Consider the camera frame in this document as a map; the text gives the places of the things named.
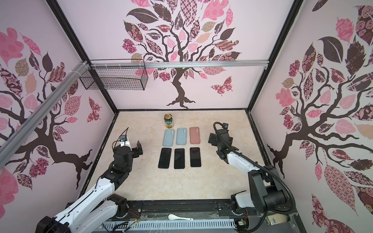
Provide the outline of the black phone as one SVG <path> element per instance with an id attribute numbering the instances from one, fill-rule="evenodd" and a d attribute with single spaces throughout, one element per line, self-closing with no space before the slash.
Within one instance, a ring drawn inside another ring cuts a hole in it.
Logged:
<path id="1" fill-rule="evenodd" d="M 200 148 L 190 148 L 190 166 L 198 168 L 202 166 Z"/>
<path id="2" fill-rule="evenodd" d="M 174 151 L 174 169 L 181 170 L 185 168 L 185 149 L 175 149 Z"/>
<path id="3" fill-rule="evenodd" d="M 162 148 L 158 162 L 159 169 L 168 169 L 170 166 L 172 148 Z"/>

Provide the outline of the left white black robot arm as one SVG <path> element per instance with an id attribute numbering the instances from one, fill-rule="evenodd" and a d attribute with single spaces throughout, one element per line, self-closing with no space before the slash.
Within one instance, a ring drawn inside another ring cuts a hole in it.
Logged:
<path id="1" fill-rule="evenodd" d="M 131 148 L 129 141 L 114 149 L 114 161 L 95 185 L 77 201 L 54 217 L 44 217 L 37 233 L 91 233 L 112 217 L 128 215 L 127 199 L 114 192 L 132 171 L 133 159 L 143 155 L 140 142 Z"/>

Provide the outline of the pink phone case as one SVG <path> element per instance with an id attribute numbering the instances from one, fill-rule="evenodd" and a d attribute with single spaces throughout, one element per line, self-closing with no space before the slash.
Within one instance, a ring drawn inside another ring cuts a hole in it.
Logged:
<path id="1" fill-rule="evenodd" d="M 189 134 L 190 134 L 190 143 L 191 144 L 200 144 L 201 143 L 199 127 L 190 127 Z"/>

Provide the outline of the light blue phone case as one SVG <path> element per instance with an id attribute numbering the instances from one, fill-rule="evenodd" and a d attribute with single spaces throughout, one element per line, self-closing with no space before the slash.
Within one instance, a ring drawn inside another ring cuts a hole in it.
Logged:
<path id="1" fill-rule="evenodd" d="M 174 142 L 174 129 L 166 129 L 163 138 L 163 147 L 172 147 Z"/>
<path id="2" fill-rule="evenodd" d="M 177 145 L 186 145 L 186 143 L 187 143 L 187 129 L 186 128 L 178 128 L 177 129 L 176 144 Z"/>

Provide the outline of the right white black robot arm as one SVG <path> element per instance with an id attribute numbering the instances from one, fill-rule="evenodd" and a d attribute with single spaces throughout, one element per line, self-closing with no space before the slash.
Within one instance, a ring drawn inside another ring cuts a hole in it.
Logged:
<path id="1" fill-rule="evenodd" d="M 263 166 L 243 155 L 232 146 L 233 139 L 226 126 L 220 129 L 213 125 L 214 133 L 209 136 L 209 144 L 217 147 L 217 155 L 225 163 L 247 175 L 249 189 L 233 195 L 238 208 L 254 208 L 257 213 L 274 212 L 291 214 L 296 210 L 294 195 L 279 178 L 274 166 Z"/>

